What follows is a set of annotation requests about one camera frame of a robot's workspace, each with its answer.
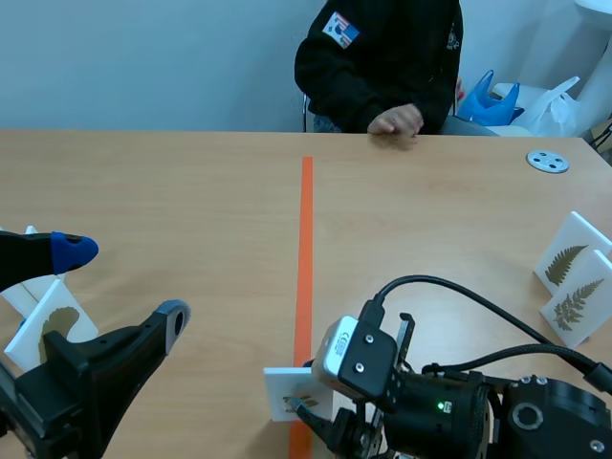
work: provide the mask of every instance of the hand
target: hand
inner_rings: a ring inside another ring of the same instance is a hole
[[[423,128],[423,115],[414,104],[394,107],[381,113],[367,127],[370,134],[416,136]]]

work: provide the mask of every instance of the plastic bag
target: plastic bag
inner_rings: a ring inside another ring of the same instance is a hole
[[[464,120],[475,121],[482,126],[507,126],[513,118],[520,85],[516,83],[503,99],[489,96],[493,70],[489,70],[466,97],[457,114]]]
[[[580,81],[573,78],[564,81],[551,91],[540,96],[525,112],[513,121],[537,137],[575,136],[579,103],[568,96],[572,86]]]

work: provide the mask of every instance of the white plastic bag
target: white plastic bag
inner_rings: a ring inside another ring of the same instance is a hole
[[[578,76],[559,84],[540,96],[512,122],[527,129],[536,137],[572,137],[577,135],[576,125],[579,103],[566,93],[580,81]]]

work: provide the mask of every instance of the black hoodie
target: black hoodie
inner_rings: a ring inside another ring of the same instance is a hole
[[[330,0],[297,50],[295,81],[311,112],[342,132],[366,132],[380,113],[414,103],[421,132],[435,134],[454,100],[462,39],[458,0]]]

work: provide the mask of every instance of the white wall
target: white wall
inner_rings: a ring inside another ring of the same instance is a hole
[[[294,55],[322,4],[0,0],[0,127],[299,130]],[[587,77],[603,51],[572,0],[462,5],[467,87]]]
[[[461,75],[471,88],[489,69],[495,82],[553,88],[581,82],[599,62],[608,34],[582,22],[574,0],[461,0],[466,28]]]
[[[0,0],[0,127],[296,130],[323,0]]]

